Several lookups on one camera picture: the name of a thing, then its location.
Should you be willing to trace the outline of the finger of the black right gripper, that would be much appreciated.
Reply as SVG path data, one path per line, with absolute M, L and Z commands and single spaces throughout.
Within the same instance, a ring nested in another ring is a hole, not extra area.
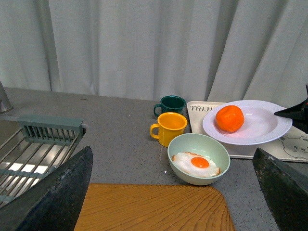
M 308 133 L 308 99 L 290 108 L 277 111 L 274 115 L 292 119 L 294 127 Z

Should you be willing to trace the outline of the left gripper black camera-mount left finger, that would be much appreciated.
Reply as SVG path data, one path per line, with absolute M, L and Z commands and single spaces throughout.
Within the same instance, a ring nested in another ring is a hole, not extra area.
M 89 146 L 0 209 L 2 231 L 72 231 L 93 166 Z

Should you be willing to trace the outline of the left gripper black camera-mount right finger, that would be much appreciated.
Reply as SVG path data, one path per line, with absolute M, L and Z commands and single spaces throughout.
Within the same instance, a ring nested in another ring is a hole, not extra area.
M 308 229 L 308 177 L 257 148 L 254 170 L 268 208 L 281 231 Z

